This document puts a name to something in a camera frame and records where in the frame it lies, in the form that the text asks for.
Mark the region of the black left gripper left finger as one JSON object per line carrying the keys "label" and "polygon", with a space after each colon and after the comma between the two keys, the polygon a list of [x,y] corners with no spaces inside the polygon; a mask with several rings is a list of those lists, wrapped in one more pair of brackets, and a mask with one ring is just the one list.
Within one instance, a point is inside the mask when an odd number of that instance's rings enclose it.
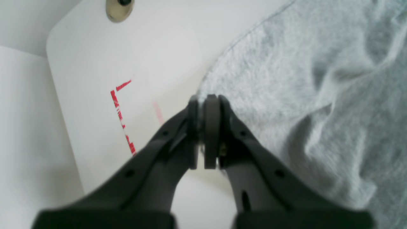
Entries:
{"label": "black left gripper left finger", "polygon": [[197,167],[197,96],[108,181],[77,202],[43,210],[34,229],[177,229],[176,187]]}

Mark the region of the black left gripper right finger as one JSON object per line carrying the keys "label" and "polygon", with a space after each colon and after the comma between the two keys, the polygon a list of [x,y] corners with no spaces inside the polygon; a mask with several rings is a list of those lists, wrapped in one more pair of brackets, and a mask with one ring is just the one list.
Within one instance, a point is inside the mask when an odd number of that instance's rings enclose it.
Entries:
{"label": "black left gripper right finger", "polygon": [[319,196],[265,149],[224,96],[203,105],[204,166],[225,170],[238,215],[234,229],[372,229],[365,211]]}

